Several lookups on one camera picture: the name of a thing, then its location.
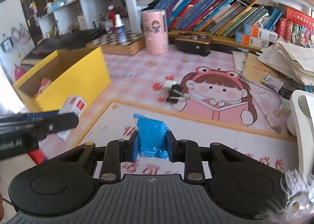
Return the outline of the blue plastic packet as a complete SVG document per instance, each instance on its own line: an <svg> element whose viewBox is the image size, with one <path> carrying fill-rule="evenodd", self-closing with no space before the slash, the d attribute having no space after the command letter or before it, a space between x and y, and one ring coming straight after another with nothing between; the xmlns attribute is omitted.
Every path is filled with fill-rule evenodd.
<svg viewBox="0 0 314 224"><path fill-rule="evenodd" d="M138 143L140 157L167 159L167 132L169 127L160 120L155 120L135 113L138 129Z"/></svg>

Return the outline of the white staples box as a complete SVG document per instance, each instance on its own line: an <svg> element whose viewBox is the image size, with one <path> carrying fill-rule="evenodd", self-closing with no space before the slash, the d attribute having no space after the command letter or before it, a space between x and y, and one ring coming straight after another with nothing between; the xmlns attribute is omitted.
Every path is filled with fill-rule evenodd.
<svg viewBox="0 0 314 224"><path fill-rule="evenodd" d="M57 128L57 136L66 141L70 135L71 130L79 125L79 117L86 108L86 101L80 96L70 96L60 108L58 115L60 115L60 125Z"/></svg>

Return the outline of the pink plush pig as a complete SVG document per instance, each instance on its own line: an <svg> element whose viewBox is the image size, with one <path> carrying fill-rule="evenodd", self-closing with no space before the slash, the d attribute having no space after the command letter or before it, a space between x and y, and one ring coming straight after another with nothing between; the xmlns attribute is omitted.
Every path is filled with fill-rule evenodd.
<svg viewBox="0 0 314 224"><path fill-rule="evenodd" d="M34 95L34 98L38 97L53 81L48 78L43 78L40 84L38 92Z"/></svg>

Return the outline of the pink cartoon desk mat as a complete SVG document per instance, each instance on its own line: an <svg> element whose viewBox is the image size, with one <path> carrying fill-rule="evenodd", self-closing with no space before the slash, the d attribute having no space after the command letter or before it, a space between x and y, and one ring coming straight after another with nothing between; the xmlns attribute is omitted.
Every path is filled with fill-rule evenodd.
<svg viewBox="0 0 314 224"><path fill-rule="evenodd" d="M149 55L146 51L132 57L105 54L110 73L110 85L85 110L80 123L66 141L55 135L42 143L48 158L61 154L73 146L94 142L105 146L114 139L128 139L136 129L135 113L163 121L177 139L196 141L200 146L220 142L280 171L298 167L297 141L289 136L287 116L282 113L280 96L264 87L250 84L251 93L275 125L272 129L253 101L257 119L249 112L231 108L223 109L224 119L212 119L212 104L224 104L219 94L206 98L204 104L189 99L184 103L170 104L165 81L185 81L190 94L221 92L219 84L193 83L198 69L222 70L234 74L235 64L231 54L213 51L207 57L184 54L171 47L164 55Z"/></svg>

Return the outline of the black binder clip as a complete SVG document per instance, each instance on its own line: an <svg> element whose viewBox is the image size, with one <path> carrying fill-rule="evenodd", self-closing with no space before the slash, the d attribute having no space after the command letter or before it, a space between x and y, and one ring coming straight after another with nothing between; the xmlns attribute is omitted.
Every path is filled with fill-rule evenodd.
<svg viewBox="0 0 314 224"><path fill-rule="evenodd" d="M170 104L184 103L191 98L189 93L186 92L186 88L175 84L168 90L168 97L166 101Z"/></svg>

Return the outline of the yellow cardboard box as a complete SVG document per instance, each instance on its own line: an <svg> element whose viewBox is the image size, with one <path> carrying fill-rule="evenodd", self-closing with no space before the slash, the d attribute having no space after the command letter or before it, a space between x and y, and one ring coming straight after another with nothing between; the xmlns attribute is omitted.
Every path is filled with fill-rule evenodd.
<svg viewBox="0 0 314 224"><path fill-rule="evenodd" d="M43 78L53 82L38 97ZM56 50L13 84L31 112L59 109L70 96L82 97L87 106L109 86L111 80L101 47Z"/></svg>

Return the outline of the black electronic keyboard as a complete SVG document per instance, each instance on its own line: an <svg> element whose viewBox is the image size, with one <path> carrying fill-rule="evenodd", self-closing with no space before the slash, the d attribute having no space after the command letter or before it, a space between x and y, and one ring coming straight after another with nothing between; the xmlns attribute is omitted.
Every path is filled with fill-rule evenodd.
<svg viewBox="0 0 314 224"><path fill-rule="evenodd" d="M21 61L22 65L34 66L56 50L74 50L107 34L105 29L74 31L42 40Z"/></svg>

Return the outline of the brown envelope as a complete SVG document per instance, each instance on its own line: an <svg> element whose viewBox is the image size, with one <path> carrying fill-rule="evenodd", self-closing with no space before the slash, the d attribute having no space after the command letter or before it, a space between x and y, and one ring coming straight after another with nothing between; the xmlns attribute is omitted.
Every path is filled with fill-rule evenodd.
<svg viewBox="0 0 314 224"><path fill-rule="evenodd" d="M273 68L266 66L258 60L258 56L252 53L247 54L244 65L243 77L251 83L261 84L265 74L274 78L279 78L278 73Z"/></svg>

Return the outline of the small silver sachet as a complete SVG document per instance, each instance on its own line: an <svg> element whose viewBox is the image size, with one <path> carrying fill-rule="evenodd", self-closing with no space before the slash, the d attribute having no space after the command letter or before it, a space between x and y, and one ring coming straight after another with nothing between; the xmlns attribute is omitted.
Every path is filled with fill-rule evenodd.
<svg viewBox="0 0 314 224"><path fill-rule="evenodd" d="M270 74L264 74L261 82L276 92L279 92L279 90L284 85L283 81L281 81L280 79L277 79L275 77L272 77Z"/></svg>

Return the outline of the white blue spray bottle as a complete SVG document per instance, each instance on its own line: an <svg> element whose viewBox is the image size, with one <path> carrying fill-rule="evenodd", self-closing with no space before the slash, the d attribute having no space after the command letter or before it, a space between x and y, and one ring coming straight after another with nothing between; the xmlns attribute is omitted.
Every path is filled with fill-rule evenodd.
<svg viewBox="0 0 314 224"><path fill-rule="evenodd" d="M115 32L118 37L118 42L124 43L127 40L124 24L119 14L115 14L114 17L115 17Z"/></svg>

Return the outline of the white desk organizer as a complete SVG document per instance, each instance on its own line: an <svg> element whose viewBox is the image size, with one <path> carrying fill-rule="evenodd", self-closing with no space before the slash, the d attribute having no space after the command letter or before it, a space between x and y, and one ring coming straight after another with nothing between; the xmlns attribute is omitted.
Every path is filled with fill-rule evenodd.
<svg viewBox="0 0 314 224"><path fill-rule="evenodd" d="M297 137L299 171L313 174L313 94L295 90L289 100L289 132Z"/></svg>

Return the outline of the orange white box lower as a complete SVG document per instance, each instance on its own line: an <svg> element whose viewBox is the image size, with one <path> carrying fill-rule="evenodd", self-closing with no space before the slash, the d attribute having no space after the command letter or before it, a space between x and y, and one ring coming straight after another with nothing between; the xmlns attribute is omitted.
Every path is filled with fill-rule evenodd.
<svg viewBox="0 0 314 224"><path fill-rule="evenodd" d="M255 48L267 48L269 46L269 41L248 36L241 32L236 32L235 41L236 43L252 46Z"/></svg>

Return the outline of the orange white box upper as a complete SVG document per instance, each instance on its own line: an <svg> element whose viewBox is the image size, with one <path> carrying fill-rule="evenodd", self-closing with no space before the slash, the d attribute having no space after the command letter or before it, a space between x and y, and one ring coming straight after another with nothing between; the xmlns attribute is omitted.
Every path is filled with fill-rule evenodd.
<svg viewBox="0 0 314 224"><path fill-rule="evenodd" d="M272 43L275 43L278 39L276 32L249 24L244 24L244 34Z"/></svg>

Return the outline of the row of books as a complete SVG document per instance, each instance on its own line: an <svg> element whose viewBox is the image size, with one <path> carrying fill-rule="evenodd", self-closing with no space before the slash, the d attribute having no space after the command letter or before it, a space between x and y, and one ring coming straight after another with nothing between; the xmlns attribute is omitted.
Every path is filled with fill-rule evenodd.
<svg viewBox="0 0 314 224"><path fill-rule="evenodd" d="M151 7L166 12L169 30L207 32L235 37L244 25L276 32L283 11L257 0L154 0Z"/></svg>

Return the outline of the stack of papers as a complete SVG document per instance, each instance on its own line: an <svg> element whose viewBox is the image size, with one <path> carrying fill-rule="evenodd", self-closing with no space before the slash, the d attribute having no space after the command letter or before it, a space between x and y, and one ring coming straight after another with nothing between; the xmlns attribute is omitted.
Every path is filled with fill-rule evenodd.
<svg viewBox="0 0 314 224"><path fill-rule="evenodd" d="M263 48L258 60L305 86L313 86L313 48L304 48L279 38Z"/></svg>

